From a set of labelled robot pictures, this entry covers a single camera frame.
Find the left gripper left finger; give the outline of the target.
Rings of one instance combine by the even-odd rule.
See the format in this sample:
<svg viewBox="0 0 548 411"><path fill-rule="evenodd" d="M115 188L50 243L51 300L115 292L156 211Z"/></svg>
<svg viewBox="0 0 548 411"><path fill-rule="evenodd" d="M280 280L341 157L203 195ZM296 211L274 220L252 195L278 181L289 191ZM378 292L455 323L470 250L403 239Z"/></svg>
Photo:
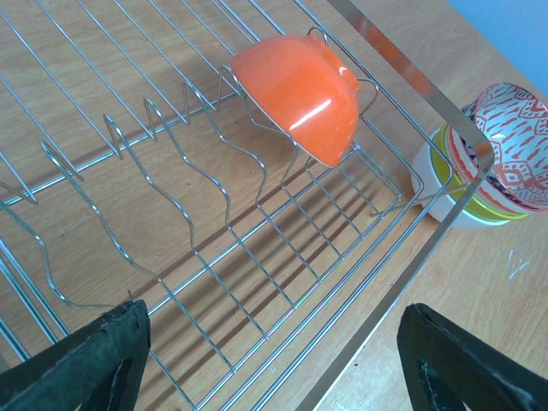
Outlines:
<svg viewBox="0 0 548 411"><path fill-rule="evenodd" d="M126 301L1 374L2 410L133 410L151 347L143 300Z"/></svg>

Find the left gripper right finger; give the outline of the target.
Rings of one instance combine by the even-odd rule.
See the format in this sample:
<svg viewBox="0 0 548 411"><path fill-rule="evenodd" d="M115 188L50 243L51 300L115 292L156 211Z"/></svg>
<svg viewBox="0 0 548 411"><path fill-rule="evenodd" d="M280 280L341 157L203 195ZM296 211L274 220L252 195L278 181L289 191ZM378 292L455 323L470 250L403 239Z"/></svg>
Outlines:
<svg viewBox="0 0 548 411"><path fill-rule="evenodd" d="M423 303L406 307L397 347L414 410L546 410L547 380Z"/></svg>

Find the wire dish rack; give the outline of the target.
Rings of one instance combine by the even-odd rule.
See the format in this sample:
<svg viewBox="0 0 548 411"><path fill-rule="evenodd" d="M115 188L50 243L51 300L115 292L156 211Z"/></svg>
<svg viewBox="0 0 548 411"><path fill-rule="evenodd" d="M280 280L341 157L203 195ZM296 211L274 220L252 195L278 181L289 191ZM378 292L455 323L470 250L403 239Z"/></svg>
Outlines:
<svg viewBox="0 0 548 411"><path fill-rule="evenodd" d="M403 48L423 1L4 1L1 367L142 300L139 410L297 410L450 223L413 165L470 122ZM406 29L390 33L381 18ZM230 66L279 35L359 82L334 166Z"/></svg>

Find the red patterned bowl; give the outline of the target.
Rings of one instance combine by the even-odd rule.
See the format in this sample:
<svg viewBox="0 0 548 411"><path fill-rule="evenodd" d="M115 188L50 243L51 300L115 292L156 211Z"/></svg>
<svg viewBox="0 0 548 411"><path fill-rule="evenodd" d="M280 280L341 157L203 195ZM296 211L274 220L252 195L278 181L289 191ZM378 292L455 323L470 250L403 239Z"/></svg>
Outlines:
<svg viewBox="0 0 548 411"><path fill-rule="evenodd" d="M508 82L488 86L462 107L490 141L491 174L521 203L547 208L547 107L527 89Z"/></svg>

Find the orange bowl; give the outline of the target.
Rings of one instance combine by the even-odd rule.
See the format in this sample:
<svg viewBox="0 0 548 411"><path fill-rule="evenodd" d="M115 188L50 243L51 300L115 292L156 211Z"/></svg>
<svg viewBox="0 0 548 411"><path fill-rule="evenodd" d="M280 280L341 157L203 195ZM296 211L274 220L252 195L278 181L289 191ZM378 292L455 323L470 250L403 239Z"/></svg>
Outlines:
<svg viewBox="0 0 548 411"><path fill-rule="evenodd" d="M320 163L335 167L357 128L360 83L315 35L263 39L229 67L251 100Z"/></svg>

